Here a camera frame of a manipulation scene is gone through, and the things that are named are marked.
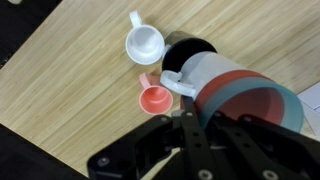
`black metal frame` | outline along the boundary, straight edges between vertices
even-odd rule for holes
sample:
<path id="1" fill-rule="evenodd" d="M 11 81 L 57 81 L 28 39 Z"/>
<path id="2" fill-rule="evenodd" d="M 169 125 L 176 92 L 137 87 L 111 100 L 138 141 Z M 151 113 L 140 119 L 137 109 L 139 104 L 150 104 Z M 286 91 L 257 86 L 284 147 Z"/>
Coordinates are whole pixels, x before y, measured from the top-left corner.
<path id="1" fill-rule="evenodd" d="M 158 115 L 92 156 L 92 180 L 140 179 L 180 148 L 154 177 L 162 179 L 320 179 L 320 144 L 243 115 L 237 121 L 216 112 L 202 130 L 193 101 L 183 97 L 179 116 Z"/>

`pink mug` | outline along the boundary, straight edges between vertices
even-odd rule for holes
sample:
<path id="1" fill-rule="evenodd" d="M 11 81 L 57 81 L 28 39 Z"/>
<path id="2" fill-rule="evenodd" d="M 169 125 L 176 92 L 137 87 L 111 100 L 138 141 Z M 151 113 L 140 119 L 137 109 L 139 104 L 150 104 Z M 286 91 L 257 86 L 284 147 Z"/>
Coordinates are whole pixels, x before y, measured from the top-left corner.
<path id="1" fill-rule="evenodd" d="M 164 114 L 172 106 L 173 97 L 168 89 L 161 86 L 159 76 L 140 74 L 140 83 L 143 91 L 140 94 L 139 104 L 148 114 Z"/>

